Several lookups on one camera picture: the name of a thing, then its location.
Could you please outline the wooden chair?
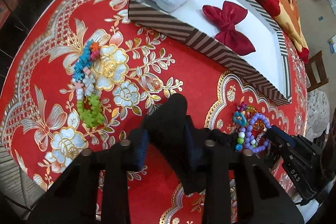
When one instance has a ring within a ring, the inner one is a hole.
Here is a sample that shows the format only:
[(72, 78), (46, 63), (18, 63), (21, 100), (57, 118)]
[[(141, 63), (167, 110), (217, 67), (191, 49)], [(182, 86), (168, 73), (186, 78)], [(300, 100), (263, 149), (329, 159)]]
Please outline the wooden chair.
[(305, 64), (306, 74), (310, 83), (307, 92), (311, 92), (329, 82), (322, 58), (322, 51), (312, 56)]

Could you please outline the striped white tray box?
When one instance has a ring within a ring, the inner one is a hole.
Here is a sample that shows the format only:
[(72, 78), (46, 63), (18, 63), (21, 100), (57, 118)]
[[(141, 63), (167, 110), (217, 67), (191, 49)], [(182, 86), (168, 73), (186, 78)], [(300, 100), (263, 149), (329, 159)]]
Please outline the striped white tray box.
[[(229, 31), (247, 38), (255, 50), (245, 56), (218, 41), (223, 31), (206, 18), (203, 6), (219, 9), (235, 3), (247, 10), (238, 23), (228, 23)], [(156, 30), (200, 52), (246, 80), (277, 105), (291, 103), (288, 51), (278, 24), (255, 0), (187, 0), (172, 12), (166, 12), (152, 0), (130, 0), (128, 18)]]

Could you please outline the red floral bedspread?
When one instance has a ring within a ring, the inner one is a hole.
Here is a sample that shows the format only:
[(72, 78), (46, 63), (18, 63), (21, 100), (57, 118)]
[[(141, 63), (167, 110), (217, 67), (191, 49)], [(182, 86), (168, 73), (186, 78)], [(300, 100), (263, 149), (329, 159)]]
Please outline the red floral bedspread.
[[(30, 223), (303, 223), (277, 163), (261, 158), (276, 125), (302, 135), (304, 62), (282, 30), (291, 103), (277, 105), (200, 52), (128, 18), (130, 0), (56, 0), (34, 25), (1, 95), (1, 138), (43, 191)], [(206, 140), (204, 191), (185, 194), (149, 142), (130, 171), (131, 130), (172, 95), (187, 100), (196, 128), (236, 134), (232, 147)], [(232, 117), (247, 104), (247, 124)]]

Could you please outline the dark red satin bow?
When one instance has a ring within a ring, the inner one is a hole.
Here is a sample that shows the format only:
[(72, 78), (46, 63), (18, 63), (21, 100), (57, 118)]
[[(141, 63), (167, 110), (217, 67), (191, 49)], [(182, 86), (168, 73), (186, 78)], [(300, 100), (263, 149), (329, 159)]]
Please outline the dark red satin bow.
[(224, 1), (221, 9), (204, 5), (202, 11), (206, 19), (218, 28), (219, 33), (214, 37), (217, 41), (240, 56), (256, 51), (250, 39), (235, 29), (235, 26), (246, 18), (247, 9), (236, 3)]

